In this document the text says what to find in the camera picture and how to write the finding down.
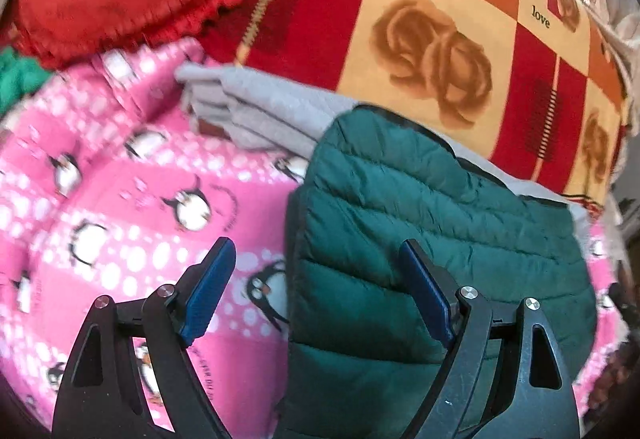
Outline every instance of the folded gray cloth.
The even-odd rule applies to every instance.
[[[316,143],[355,100],[248,67],[205,67],[184,63],[175,71],[184,83],[183,108],[198,120],[221,127],[240,148],[283,148],[309,159]]]

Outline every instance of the penguin print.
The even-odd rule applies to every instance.
[[[78,263],[92,267],[100,255],[100,251],[107,241],[107,228],[90,223],[86,219],[74,228],[69,243],[69,253]]]
[[[31,312],[31,278],[28,271],[23,271],[20,280],[12,280],[11,283],[17,289],[16,302],[18,310],[23,313]]]
[[[125,142],[124,148],[131,159],[146,159],[166,142],[167,137],[157,130],[139,130]]]
[[[309,166],[309,162],[299,156],[291,156],[290,158],[277,159],[273,166],[278,172],[282,172],[296,183],[302,184],[305,181],[306,167]]]
[[[146,346],[146,342],[142,342],[136,347],[136,363],[138,364],[138,372],[140,373],[142,384],[151,394],[149,401],[162,406],[160,388],[156,381],[154,368],[151,365],[151,357],[149,356],[149,348]]]
[[[246,283],[246,295],[277,330],[282,331],[277,320],[289,323],[284,261],[270,263],[250,276]]]
[[[64,361],[57,362],[53,367],[47,369],[47,382],[55,393],[60,390],[62,383],[62,374],[65,373],[66,363]]]
[[[49,162],[53,165],[53,181],[56,191],[65,197],[69,197],[82,182],[82,173],[76,158],[68,152],[63,152],[58,158],[49,156]]]
[[[211,206],[200,190],[200,178],[190,190],[180,190],[173,199],[162,198],[162,202],[174,209],[174,218],[179,229],[200,231],[211,220]]]

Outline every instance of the blue gripper pad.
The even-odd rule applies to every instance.
[[[186,304],[180,336],[187,347],[207,331],[209,322],[236,266],[236,247],[231,239],[220,238],[200,263],[202,278]]]
[[[398,259],[398,269],[404,284],[413,297],[431,338],[449,349],[456,335],[447,299],[428,269],[428,265],[435,266],[414,239],[402,243]]]

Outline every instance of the green fabric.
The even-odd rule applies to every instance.
[[[401,436],[444,358],[394,267],[405,239],[492,301],[538,298],[573,377],[590,353],[595,295],[568,209],[468,172],[435,137],[363,109],[340,116],[286,226],[289,381],[276,439]]]
[[[17,56],[7,47],[0,52],[0,118],[20,99],[36,92],[51,76],[37,60]]]

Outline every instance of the metal pivot bolt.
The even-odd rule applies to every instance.
[[[461,287],[460,292],[462,293],[463,297],[468,298],[469,300],[473,300],[474,298],[478,297],[478,290],[476,290],[476,288],[474,287],[471,287],[470,285]]]
[[[163,284],[158,288],[158,295],[160,295],[161,298],[167,298],[174,294],[174,292],[175,288],[172,284]]]
[[[97,309],[103,309],[109,305],[109,297],[105,294],[95,299],[94,306]]]
[[[524,305],[526,305],[532,311],[537,311],[538,309],[540,309],[540,302],[538,302],[535,298],[526,298],[524,300]]]

